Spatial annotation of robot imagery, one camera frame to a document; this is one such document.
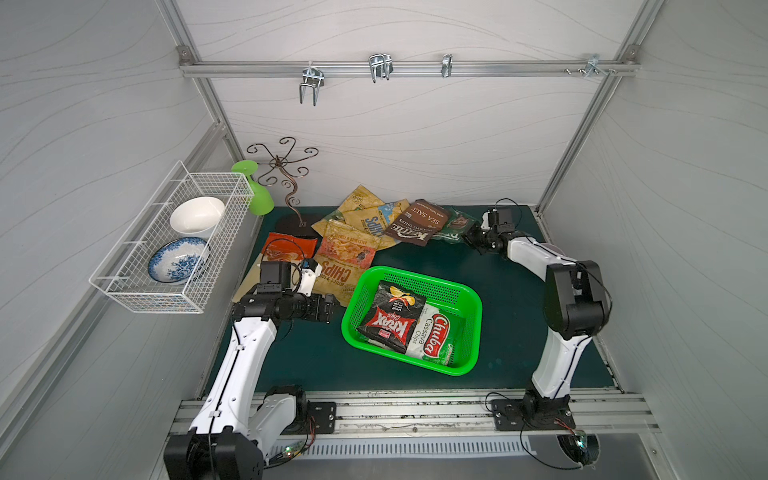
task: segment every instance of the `dark green table surface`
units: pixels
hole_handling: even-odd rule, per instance
[[[334,208],[304,207],[300,211],[327,214]],[[477,218],[488,209],[456,208]],[[523,207],[522,213],[520,230],[543,241],[530,209]],[[293,212],[278,207],[264,217],[249,265],[258,256],[276,220],[287,214]],[[483,317],[480,357],[475,368],[463,376],[447,376],[356,349],[342,337],[343,309],[339,309],[330,325],[296,321],[285,339],[283,335],[290,325],[285,323],[280,327],[278,340],[270,348],[261,370],[257,392],[289,384],[301,385],[308,391],[526,387],[547,338],[547,325],[541,312],[544,283],[537,276],[499,255],[479,255],[466,245],[438,240],[431,240],[426,247],[401,243],[382,250],[376,253],[373,265],[393,266],[464,283],[478,293],[483,302]],[[213,384],[226,345],[227,342],[223,342],[220,347],[206,391]],[[593,344],[584,351],[572,386],[613,386],[611,375]]]

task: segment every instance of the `yellow chip bag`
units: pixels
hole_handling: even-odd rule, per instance
[[[330,220],[315,261],[323,267],[313,292],[331,293],[343,306],[349,305],[363,272],[376,255],[379,238]]]
[[[406,209],[409,204],[407,200],[400,200],[390,204],[379,205],[378,207],[363,208],[362,210],[352,210],[342,212],[344,221],[347,225],[357,230],[370,233],[374,237],[381,237],[379,250],[390,248],[399,243],[392,237],[384,236],[384,229]]]
[[[339,208],[335,209],[330,214],[327,214],[319,222],[314,223],[312,228],[324,237],[326,235],[326,228],[328,227],[329,220],[338,220],[339,222],[344,221],[342,212],[378,207],[383,204],[384,202],[382,202],[376,195],[372,194],[370,190],[363,185],[358,185],[357,188],[352,190],[352,193],[342,202]]]

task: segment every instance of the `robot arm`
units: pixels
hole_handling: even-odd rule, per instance
[[[608,303],[600,268],[576,261],[515,229],[511,207],[483,214],[465,242],[480,253],[494,252],[519,263],[545,282],[544,314],[549,327],[545,350],[531,383],[531,414],[567,404],[571,377],[584,348],[608,321]]]
[[[172,435],[164,453],[170,480],[261,478],[264,455],[289,425],[306,422],[306,397],[298,387],[272,388],[250,420],[250,402],[277,327],[293,319],[330,322],[333,295],[311,293],[322,267],[304,260],[300,283],[294,266],[262,262],[260,283],[233,308],[232,338],[203,408],[186,435]]]

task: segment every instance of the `white wire basket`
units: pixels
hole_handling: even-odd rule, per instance
[[[225,205],[206,242],[210,253],[183,284],[157,282],[149,276],[150,258],[184,236],[170,227],[170,215],[195,197],[216,197]],[[179,162],[91,275],[91,285],[131,312],[202,313],[252,198],[243,174],[191,173]]]

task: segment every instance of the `metal jewelry stand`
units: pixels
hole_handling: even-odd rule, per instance
[[[296,146],[296,138],[294,137],[283,137],[280,138],[280,144],[285,145],[289,142],[293,142],[288,149],[288,153],[283,155],[282,157],[279,155],[273,154],[270,149],[265,144],[251,144],[247,149],[246,152],[249,154],[255,154],[259,151],[259,147],[263,147],[264,150],[269,154],[270,161],[267,163],[259,163],[259,165],[269,165],[270,169],[265,174],[262,174],[258,177],[257,182],[259,185],[262,185],[264,187],[271,187],[272,185],[277,183],[277,177],[272,175],[269,176],[272,172],[277,169],[284,177],[280,183],[285,187],[291,189],[291,191],[286,195],[285,202],[288,208],[296,212],[296,215],[298,216],[298,223],[296,222],[296,218],[294,218],[292,215],[286,215],[284,217],[281,217],[276,225],[275,225],[275,231],[278,233],[285,233],[288,235],[293,235],[294,237],[303,237],[303,238],[317,238],[319,237],[319,234],[312,229],[311,225],[318,220],[323,218],[323,215],[319,214],[305,214],[302,217],[302,214],[297,210],[296,207],[299,206],[301,201],[296,197],[296,192],[299,191],[299,184],[296,182],[297,178],[305,177],[309,172],[310,169],[307,167],[296,167],[296,173],[291,174],[288,170],[286,170],[286,166],[289,164],[297,164],[300,161],[305,161],[309,158],[316,157],[319,151],[315,147],[307,147],[304,149],[304,153],[308,154],[307,157],[300,158],[299,160],[288,160],[288,157],[290,156],[290,153],[293,151],[293,148]]]

